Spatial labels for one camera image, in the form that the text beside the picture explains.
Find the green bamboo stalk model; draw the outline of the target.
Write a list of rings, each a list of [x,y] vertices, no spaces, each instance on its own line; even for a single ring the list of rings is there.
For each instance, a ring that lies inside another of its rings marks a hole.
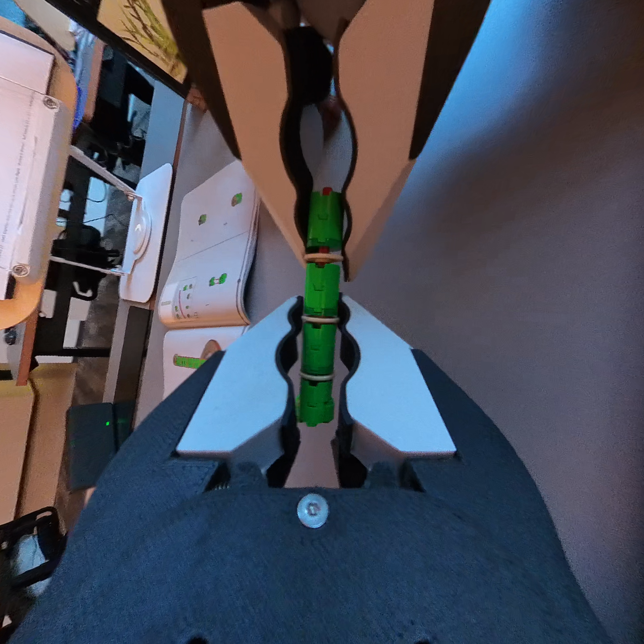
[[[298,418],[313,428],[334,418],[335,337],[339,323],[344,210],[330,186],[310,197]]]

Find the black toy set box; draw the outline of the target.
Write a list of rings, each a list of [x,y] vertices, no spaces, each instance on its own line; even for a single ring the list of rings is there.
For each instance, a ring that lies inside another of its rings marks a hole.
[[[123,53],[191,106],[207,112],[191,82],[161,1],[49,1],[112,49]]]

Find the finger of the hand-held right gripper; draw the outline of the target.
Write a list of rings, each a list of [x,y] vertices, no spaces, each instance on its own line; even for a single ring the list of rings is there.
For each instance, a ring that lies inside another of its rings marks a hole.
[[[202,12],[239,158],[289,247],[304,258],[310,171],[292,82],[286,31],[243,1]]]
[[[339,92],[355,138],[344,192],[347,281],[368,259],[415,165],[410,149],[433,7],[434,1],[366,1],[339,40]]]

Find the grey desk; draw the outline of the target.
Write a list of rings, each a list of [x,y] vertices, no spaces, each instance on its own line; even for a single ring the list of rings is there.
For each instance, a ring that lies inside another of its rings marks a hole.
[[[502,430],[643,642],[643,2],[491,1],[349,294]]]

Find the white document stand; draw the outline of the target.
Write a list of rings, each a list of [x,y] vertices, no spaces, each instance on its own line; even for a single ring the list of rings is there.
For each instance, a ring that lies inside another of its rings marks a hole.
[[[71,131],[77,98],[75,79],[68,64],[44,39],[7,19],[1,18],[1,32],[6,32],[54,55],[53,71],[47,93],[50,100],[56,101],[59,105],[44,166],[42,210],[37,228],[37,232],[42,234],[42,244],[36,256],[39,264],[35,274],[22,278],[15,276],[10,279],[4,293],[8,299],[1,299],[1,329],[25,321],[37,309],[50,260],[118,276],[121,298],[132,302],[148,302],[160,257],[160,245],[173,178],[172,166],[170,164],[161,166],[143,177],[137,187],[132,189],[123,180],[109,173],[81,150],[72,146]],[[59,198],[69,160],[80,162],[98,177],[122,191],[132,203],[127,241],[122,265],[119,268],[100,269],[51,255]]]

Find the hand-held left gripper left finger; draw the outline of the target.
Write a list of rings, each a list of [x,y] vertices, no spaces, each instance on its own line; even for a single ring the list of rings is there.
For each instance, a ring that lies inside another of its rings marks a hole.
[[[302,296],[296,296],[221,352],[176,453],[230,468],[252,463],[270,487],[284,487],[300,446],[288,372],[301,330]]]

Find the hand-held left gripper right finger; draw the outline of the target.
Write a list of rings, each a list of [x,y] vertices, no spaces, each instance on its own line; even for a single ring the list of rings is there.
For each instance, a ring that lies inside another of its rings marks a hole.
[[[362,487],[375,466],[397,477],[417,460],[445,460],[455,443],[410,344],[341,295],[340,359],[347,369],[332,442],[341,487]]]

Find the person's right hand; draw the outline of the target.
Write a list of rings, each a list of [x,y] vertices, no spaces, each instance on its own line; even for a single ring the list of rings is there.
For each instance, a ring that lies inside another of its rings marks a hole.
[[[329,141],[342,119],[342,108],[335,95],[329,95],[318,104],[318,112],[323,126],[323,141]]]

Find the black power adapter box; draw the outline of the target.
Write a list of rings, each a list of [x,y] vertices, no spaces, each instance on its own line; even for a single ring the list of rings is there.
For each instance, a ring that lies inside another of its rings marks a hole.
[[[66,414],[68,487],[95,487],[105,467],[133,431],[135,401],[70,407]]]

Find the printed instruction sheet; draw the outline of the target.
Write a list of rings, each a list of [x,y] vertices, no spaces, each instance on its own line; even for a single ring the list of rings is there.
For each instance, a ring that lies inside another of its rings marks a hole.
[[[1,299],[35,274],[44,166],[59,105],[47,93],[54,55],[1,32]]]

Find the open instruction booklet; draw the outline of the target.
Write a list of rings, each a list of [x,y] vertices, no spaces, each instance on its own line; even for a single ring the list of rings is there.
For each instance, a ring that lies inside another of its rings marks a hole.
[[[157,306],[165,327],[163,398],[249,327],[245,291],[260,205],[238,160],[184,197],[176,254]]]

